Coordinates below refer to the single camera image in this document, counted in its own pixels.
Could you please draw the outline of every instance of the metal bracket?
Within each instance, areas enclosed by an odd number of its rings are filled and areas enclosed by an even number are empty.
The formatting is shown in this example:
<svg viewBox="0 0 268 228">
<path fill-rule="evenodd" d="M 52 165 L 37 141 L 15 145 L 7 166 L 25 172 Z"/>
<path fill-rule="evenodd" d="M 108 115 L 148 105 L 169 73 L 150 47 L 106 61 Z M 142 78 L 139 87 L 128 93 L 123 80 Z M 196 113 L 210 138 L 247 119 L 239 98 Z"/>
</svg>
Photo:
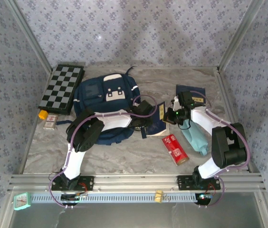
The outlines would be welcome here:
<svg viewBox="0 0 268 228">
<path fill-rule="evenodd" d="M 84 185 L 86 186 L 87 191 L 92 191 L 94 186 L 94 176 L 80 176 L 78 184 L 72 188 L 72 191 L 85 191 Z M 55 178 L 51 189 L 52 191 L 70 191 L 60 176 Z"/>
<path fill-rule="evenodd" d="M 202 179 L 198 183 L 194 181 L 192 175 L 177 176 L 178 190 L 207 190 L 212 184 L 215 190 L 220 190 L 220 181 L 214 178 Z"/>
</svg>

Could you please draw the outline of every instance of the navy blue backpack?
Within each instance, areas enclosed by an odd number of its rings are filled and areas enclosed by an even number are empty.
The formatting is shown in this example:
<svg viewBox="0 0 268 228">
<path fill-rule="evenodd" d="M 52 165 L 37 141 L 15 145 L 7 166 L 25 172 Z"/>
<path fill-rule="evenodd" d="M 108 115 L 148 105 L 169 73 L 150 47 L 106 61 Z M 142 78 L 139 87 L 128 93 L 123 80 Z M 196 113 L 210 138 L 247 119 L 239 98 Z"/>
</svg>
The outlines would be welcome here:
<svg viewBox="0 0 268 228">
<path fill-rule="evenodd" d="M 132 106 L 133 100 L 140 95 L 135 80 L 129 71 L 125 74 L 113 73 L 83 81 L 74 94 L 74 109 L 79 116 L 86 108 L 94 112 L 108 113 Z M 114 128 L 101 132 L 96 144 L 111 145 L 128 139 L 133 134 L 131 128 Z"/>
</svg>

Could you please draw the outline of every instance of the blue notebook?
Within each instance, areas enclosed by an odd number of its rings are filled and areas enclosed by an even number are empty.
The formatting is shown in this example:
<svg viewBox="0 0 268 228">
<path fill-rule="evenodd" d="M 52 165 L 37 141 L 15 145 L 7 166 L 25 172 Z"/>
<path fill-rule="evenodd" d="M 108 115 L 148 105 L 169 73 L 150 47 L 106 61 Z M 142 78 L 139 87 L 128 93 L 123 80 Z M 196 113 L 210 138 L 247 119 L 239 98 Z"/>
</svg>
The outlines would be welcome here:
<svg viewBox="0 0 268 228">
<path fill-rule="evenodd" d="M 157 110 L 154 115 L 152 115 L 153 124 L 145 128 L 146 134 L 148 136 L 162 135 L 165 131 L 167 131 L 167 125 L 163 121 L 163 115 L 165 113 L 165 110 L 165 102 L 162 102 L 157 105 Z"/>
<path fill-rule="evenodd" d="M 185 91 L 197 91 L 206 96 L 206 89 L 205 88 L 199 88 L 199 87 L 193 87 L 193 86 L 187 86 L 187 85 L 176 85 L 176 95 L 180 92 Z M 195 102 L 200 102 L 206 104 L 205 98 L 203 98 L 199 94 L 192 93 L 192 99 Z"/>
</svg>

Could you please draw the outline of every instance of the gray marble surface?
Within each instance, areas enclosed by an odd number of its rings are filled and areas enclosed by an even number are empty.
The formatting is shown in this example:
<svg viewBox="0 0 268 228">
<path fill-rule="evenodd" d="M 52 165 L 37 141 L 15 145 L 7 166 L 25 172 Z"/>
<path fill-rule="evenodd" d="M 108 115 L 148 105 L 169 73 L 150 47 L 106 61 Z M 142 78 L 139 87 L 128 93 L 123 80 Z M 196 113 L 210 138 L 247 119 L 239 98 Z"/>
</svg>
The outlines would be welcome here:
<svg viewBox="0 0 268 228">
<path fill-rule="evenodd" d="M 126 68 L 86 68 L 84 80 L 114 72 L 125 72 Z M 206 96 L 212 103 L 212 111 L 227 119 L 224 104 L 219 93 L 216 79 L 211 69 L 141 69 L 134 68 L 130 75 L 136 80 L 141 94 L 152 95 L 157 102 L 166 102 L 171 106 L 177 84 L 206 88 Z M 74 120 L 71 116 L 60 115 L 58 120 Z M 44 121 L 39 120 L 29 150 L 25 173 L 51 173 L 62 167 L 67 154 L 66 128 L 68 124 L 59 125 L 55 130 L 44 130 Z M 169 125 L 190 160 L 176 166 L 163 145 L 163 136 L 153 136 L 142 139 L 140 132 L 134 134 L 120 144 L 111 146 L 94 145 L 82 162 L 82 173 L 192 173 L 195 166 L 210 158 L 195 152 L 187 142 L 181 130 L 175 125 Z M 211 137 L 207 135 L 209 148 Z"/>
</svg>

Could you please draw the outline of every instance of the wall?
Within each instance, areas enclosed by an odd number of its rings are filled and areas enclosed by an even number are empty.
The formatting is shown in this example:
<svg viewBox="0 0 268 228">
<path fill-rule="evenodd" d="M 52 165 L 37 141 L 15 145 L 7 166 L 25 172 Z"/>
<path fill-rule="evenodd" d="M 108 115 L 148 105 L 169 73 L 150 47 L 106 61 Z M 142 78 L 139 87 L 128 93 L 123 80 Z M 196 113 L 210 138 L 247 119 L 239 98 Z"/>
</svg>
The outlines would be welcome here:
<svg viewBox="0 0 268 228">
<path fill-rule="evenodd" d="M 217 66 L 250 0 L 17 2 L 52 66 Z"/>
<path fill-rule="evenodd" d="M 268 190 L 268 0 L 224 72 L 233 107 L 246 129 Z"/>
<path fill-rule="evenodd" d="M 0 0 L 0 207 L 21 162 L 47 75 Z"/>
</svg>

